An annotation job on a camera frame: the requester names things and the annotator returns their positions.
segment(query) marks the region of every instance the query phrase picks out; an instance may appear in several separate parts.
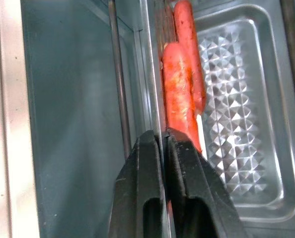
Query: diamond pattern surface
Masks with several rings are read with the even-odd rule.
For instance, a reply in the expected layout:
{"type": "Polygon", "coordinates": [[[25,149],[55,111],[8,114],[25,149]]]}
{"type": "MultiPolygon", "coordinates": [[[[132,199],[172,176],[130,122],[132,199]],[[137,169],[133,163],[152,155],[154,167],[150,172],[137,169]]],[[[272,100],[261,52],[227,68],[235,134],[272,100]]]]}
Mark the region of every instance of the diamond pattern surface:
{"type": "Polygon", "coordinates": [[[207,86],[203,125],[208,160],[232,197],[258,194],[267,187],[240,35],[236,29],[198,39],[207,86]]]}

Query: textured metal tray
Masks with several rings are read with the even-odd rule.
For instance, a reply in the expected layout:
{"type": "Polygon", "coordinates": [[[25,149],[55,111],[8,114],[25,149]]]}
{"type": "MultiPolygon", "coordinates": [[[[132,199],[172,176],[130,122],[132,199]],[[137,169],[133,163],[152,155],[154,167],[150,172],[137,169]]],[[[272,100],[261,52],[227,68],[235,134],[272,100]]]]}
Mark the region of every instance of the textured metal tray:
{"type": "Polygon", "coordinates": [[[207,86],[201,144],[242,220],[288,220],[295,95],[280,3],[223,2],[194,13],[207,86]]]}

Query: metal tray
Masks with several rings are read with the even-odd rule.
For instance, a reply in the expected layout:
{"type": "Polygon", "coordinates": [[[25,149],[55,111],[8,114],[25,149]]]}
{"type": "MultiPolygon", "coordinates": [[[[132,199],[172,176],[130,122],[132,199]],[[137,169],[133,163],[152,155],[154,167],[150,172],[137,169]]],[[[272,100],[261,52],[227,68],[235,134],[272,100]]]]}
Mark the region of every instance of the metal tray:
{"type": "Polygon", "coordinates": [[[295,94],[281,6],[224,2],[194,12],[207,86],[201,144],[242,220],[278,226],[295,216],[295,94]]]}

